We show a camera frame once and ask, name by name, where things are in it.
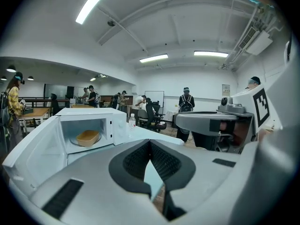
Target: wooden table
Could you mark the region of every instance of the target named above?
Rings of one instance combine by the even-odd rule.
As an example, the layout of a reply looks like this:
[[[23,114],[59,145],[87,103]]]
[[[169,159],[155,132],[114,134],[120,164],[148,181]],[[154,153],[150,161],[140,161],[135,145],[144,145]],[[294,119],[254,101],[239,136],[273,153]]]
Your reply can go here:
[[[23,115],[20,120],[23,120],[25,132],[27,132],[27,127],[26,127],[26,120],[40,120],[41,123],[44,121],[44,118],[49,118],[50,117],[50,107],[35,107],[33,108],[32,113],[28,113]]]
[[[71,108],[94,108],[94,107],[87,104],[73,104],[71,105]]]

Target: water bottle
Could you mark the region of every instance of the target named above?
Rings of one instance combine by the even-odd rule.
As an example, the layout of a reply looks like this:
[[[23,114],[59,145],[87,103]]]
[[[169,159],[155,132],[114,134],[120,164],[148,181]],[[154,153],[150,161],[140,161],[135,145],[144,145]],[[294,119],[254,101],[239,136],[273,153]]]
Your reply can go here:
[[[129,119],[129,130],[133,131],[134,128],[135,128],[135,114],[132,113],[130,114],[130,119]]]

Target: black shirt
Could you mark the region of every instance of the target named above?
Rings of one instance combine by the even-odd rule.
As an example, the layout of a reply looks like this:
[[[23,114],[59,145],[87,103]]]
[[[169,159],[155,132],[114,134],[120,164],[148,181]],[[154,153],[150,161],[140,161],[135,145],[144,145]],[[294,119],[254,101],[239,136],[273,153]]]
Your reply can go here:
[[[95,98],[96,99],[96,93],[93,91],[90,93],[90,96],[89,96],[89,99],[92,99],[92,98]],[[89,105],[90,106],[93,106],[93,107],[96,107],[96,104],[95,104],[95,100],[93,101],[89,101]]]
[[[182,96],[180,96],[180,98],[179,98],[179,105],[181,105],[182,103],[183,103]],[[193,96],[191,96],[191,105],[193,107],[195,107],[195,101],[194,101],[194,97]]]

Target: ceiling light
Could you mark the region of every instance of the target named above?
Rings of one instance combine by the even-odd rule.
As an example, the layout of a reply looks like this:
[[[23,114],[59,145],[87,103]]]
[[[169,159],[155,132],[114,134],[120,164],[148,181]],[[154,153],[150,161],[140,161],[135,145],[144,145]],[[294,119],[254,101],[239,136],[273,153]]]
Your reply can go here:
[[[168,58],[168,54],[159,55],[159,56],[155,56],[155,57],[151,57],[151,58],[141,59],[140,62],[144,63],[144,62],[150,62],[150,61],[155,61],[155,60],[165,59],[165,58]]]
[[[206,51],[195,51],[195,56],[213,56],[213,57],[223,57],[226,58],[228,53],[225,52],[206,52]]]
[[[8,72],[15,73],[15,66],[14,65],[9,65],[8,68],[6,69]]]
[[[89,15],[91,10],[95,7],[95,5],[100,0],[87,0],[83,8],[81,9],[80,13],[78,14],[78,17],[76,19],[76,22],[79,24],[83,24],[86,17]]]

